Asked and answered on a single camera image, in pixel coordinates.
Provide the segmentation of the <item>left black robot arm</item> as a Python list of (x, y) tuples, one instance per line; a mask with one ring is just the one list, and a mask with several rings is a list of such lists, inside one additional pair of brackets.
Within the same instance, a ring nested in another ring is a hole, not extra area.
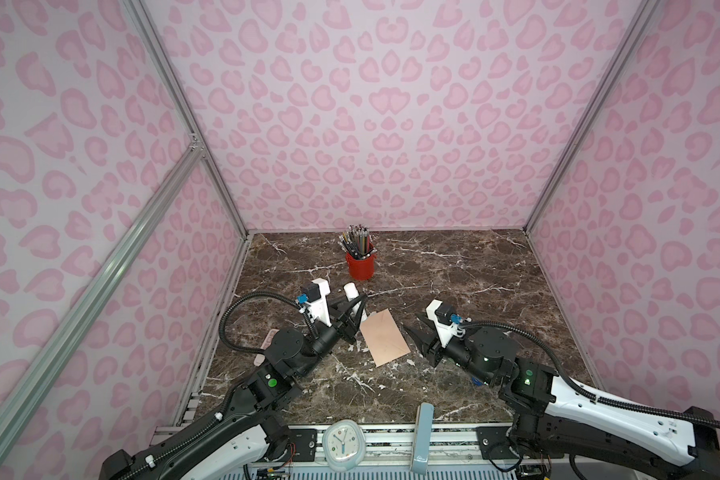
[(281, 411), (302, 393), (308, 376), (336, 344), (353, 343), (368, 296), (328, 303), (331, 324), (310, 336), (279, 330), (261, 365), (238, 377), (211, 412), (158, 444), (104, 460), (101, 479), (215, 479), (259, 460), (278, 461), (290, 451), (291, 431)]

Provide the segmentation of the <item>pink envelope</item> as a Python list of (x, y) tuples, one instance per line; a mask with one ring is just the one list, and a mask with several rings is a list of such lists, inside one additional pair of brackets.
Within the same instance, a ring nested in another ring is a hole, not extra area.
[(361, 323), (360, 332), (376, 367), (397, 360), (410, 352), (389, 309), (370, 315)]

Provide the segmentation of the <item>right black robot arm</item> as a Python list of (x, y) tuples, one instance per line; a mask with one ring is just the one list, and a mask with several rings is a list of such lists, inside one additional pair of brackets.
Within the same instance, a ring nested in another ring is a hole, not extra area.
[(432, 328), (405, 329), (431, 366), (450, 359), (490, 385), (512, 411), (503, 439), (485, 456), (515, 461), (579, 457), (656, 479), (720, 479), (720, 421), (699, 408), (664, 411), (588, 389), (561, 373), (518, 356), (518, 344), (494, 326), (482, 326), (443, 345)]

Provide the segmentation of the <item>white glue stick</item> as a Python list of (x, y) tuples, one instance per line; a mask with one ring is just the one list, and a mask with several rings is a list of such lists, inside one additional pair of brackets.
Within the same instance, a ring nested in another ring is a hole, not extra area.
[(357, 326), (360, 326), (367, 319), (365, 308), (367, 296), (361, 294), (353, 282), (345, 284), (343, 290), (346, 298), (351, 301), (349, 307), (351, 318)]

